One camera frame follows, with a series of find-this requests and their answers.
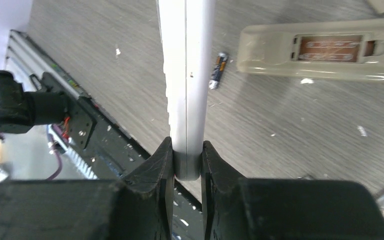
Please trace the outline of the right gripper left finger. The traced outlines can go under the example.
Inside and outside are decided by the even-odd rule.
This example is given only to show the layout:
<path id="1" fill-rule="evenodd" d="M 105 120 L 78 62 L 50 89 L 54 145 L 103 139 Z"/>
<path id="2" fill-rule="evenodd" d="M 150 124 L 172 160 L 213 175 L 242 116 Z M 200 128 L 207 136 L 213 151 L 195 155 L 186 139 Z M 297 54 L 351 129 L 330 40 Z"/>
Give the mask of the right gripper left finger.
<path id="1" fill-rule="evenodd" d="M 172 141 L 122 179 L 0 182 L 0 240 L 169 240 Z"/>

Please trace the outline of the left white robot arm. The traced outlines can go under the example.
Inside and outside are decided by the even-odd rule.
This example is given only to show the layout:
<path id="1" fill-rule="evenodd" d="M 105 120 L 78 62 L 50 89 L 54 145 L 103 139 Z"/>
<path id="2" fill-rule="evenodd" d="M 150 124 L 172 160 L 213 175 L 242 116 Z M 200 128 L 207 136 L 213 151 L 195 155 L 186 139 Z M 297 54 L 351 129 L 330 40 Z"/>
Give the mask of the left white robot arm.
<path id="1" fill-rule="evenodd" d="M 0 133 L 25 134 L 34 126 L 59 124 L 68 108 L 66 94 L 24 91 L 11 72 L 0 70 Z"/>

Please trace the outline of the white air conditioner remote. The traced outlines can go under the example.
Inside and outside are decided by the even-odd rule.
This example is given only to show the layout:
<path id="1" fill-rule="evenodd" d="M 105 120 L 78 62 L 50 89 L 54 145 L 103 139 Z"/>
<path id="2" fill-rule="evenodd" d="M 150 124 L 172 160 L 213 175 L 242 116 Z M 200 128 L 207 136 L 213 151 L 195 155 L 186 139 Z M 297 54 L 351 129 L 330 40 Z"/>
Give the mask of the white air conditioner remote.
<path id="1" fill-rule="evenodd" d="M 195 181 L 201 174 L 216 2 L 156 3 L 174 173 L 180 181 Z"/>

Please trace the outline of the black battery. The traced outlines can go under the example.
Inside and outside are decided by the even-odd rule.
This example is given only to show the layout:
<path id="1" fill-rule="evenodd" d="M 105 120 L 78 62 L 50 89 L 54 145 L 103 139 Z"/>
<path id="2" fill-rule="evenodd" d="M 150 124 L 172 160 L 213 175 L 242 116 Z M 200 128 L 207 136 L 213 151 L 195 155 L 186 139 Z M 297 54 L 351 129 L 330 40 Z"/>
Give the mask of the black battery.
<path id="1" fill-rule="evenodd" d="M 215 66 L 208 83 L 208 87 L 210 90 L 215 90 L 219 87 L 228 58 L 229 58 L 229 55 L 227 53 L 225 52 L 218 53 Z"/>

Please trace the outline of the beige remote control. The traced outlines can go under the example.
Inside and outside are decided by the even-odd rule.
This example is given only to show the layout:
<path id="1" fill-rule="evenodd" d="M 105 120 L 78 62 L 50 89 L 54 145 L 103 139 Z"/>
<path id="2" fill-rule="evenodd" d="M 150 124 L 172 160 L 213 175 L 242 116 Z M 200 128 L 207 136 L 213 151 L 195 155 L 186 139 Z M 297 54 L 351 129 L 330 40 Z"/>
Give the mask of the beige remote control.
<path id="1" fill-rule="evenodd" d="M 384 18 L 250 25 L 236 59 L 246 74 L 384 81 Z"/>

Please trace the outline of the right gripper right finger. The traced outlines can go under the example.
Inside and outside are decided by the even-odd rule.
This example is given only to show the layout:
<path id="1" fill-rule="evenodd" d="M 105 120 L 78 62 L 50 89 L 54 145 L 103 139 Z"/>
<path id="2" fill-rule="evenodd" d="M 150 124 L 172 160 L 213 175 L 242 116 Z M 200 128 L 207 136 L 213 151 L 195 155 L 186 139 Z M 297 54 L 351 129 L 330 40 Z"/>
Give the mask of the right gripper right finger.
<path id="1" fill-rule="evenodd" d="M 201 187 L 206 240 L 384 240 L 375 199 L 354 181 L 247 178 L 205 141 Z"/>

